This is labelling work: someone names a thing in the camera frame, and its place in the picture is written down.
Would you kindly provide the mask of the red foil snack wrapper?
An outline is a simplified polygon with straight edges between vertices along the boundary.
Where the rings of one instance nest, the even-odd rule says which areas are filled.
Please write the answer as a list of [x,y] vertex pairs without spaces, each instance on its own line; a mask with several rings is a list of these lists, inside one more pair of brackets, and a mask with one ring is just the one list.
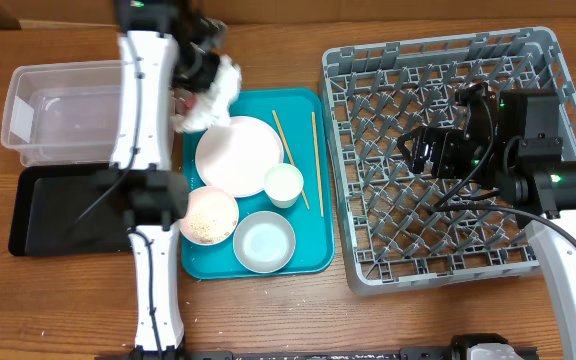
[[182,97],[179,101],[180,104],[180,112],[185,114],[189,112],[196,104],[197,97],[195,95],[189,95]]

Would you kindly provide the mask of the pale green plastic cup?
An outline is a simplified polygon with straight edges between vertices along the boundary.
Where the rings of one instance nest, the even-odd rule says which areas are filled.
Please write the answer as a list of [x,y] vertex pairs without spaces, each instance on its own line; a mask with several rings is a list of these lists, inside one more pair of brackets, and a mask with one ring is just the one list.
[[291,164],[275,165],[264,176],[264,192],[278,208],[291,207],[300,196],[303,186],[303,175]]

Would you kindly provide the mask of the small pink bowl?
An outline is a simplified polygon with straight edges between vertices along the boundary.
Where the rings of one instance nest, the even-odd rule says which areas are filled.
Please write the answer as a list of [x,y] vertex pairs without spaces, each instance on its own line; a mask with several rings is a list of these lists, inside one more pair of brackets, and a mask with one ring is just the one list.
[[189,193],[187,212],[180,220],[180,232],[194,244],[216,245],[234,232],[238,220],[236,200],[218,187],[204,186]]

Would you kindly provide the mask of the grey-blue bowl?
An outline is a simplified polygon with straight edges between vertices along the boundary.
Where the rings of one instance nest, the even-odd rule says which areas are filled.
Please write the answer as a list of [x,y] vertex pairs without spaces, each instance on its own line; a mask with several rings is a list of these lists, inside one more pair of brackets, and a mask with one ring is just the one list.
[[259,211],[239,223],[233,234],[233,250],[244,268],[269,274],[289,263],[296,250],[296,235],[280,214]]

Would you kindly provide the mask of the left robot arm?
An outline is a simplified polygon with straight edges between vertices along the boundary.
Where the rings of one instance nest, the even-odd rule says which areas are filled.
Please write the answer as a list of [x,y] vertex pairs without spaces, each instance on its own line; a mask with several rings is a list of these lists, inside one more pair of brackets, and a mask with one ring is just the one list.
[[179,221],[189,188],[172,169],[171,92],[215,80],[226,27],[189,1],[117,1],[121,100],[110,166],[98,176],[134,256],[137,329],[131,359],[184,359],[178,302]]

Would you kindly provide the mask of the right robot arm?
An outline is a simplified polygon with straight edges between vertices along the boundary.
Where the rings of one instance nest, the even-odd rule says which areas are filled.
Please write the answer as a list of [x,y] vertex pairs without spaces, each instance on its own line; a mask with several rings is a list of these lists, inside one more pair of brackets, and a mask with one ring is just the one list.
[[415,174],[430,164],[433,177],[458,180],[433,211],[516,216],[545,278],[564,356],[576,359],[576,160],[563,158],[559,97],[479,83],[455,100],[466,110],[463,129],[417,127],[399,137],[399,151]]

